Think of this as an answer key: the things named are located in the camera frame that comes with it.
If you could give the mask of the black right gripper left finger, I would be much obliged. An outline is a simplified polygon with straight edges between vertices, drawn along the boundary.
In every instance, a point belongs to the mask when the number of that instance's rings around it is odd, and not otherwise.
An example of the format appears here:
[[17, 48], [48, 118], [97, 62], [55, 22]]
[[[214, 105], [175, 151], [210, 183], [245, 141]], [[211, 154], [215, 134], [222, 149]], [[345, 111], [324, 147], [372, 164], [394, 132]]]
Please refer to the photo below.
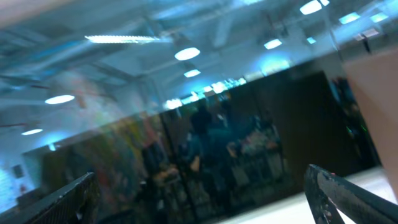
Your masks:
[[1, 224], [95, 223], [99, 204], [98, 179], [88, 172]]

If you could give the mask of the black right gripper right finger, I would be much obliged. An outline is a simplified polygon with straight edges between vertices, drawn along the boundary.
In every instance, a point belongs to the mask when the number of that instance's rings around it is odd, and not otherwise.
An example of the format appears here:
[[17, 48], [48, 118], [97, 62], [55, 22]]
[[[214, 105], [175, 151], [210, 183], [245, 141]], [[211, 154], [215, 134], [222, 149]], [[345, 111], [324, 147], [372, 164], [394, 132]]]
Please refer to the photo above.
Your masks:
[[344, 224], [344, 213], [359, 224], [397, 224], [397, 205], [310, 164], [304, 192], [316, 224]]

